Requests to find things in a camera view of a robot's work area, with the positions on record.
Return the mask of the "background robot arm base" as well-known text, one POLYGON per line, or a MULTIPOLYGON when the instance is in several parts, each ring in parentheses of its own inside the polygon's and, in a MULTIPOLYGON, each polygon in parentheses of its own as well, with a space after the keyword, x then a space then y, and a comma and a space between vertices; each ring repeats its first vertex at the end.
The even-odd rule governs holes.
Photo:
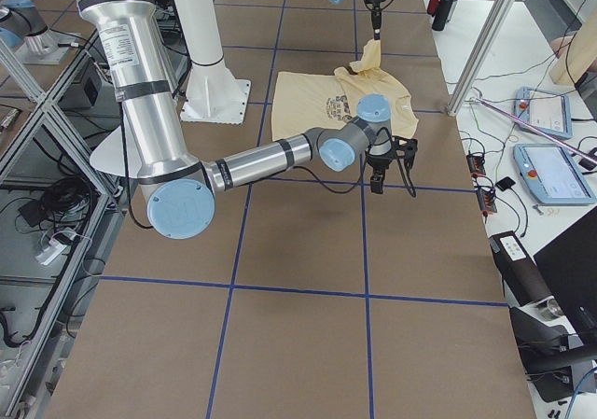
POLYGON ((1 39, 24 64, 57 65, 70 48, 70 40, 49 29, 32 0, 1 1, 1 39))

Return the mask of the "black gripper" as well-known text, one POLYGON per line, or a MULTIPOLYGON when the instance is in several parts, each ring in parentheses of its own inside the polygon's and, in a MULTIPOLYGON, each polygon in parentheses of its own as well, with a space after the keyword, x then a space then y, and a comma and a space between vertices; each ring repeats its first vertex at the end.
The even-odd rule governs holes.
POLYGON ((366 160, 372 168, 372 175, 369 179, 370 190, 374 194, 383 194, 386 170, 395 160, 396 151, 392 139, 374 145, 366 152, 366 160))
POLYGON ((381 39, 382 29, 382 4, 386 0, 364 0, 365 7, 370 12, 373 38, 375 40, 381 39))

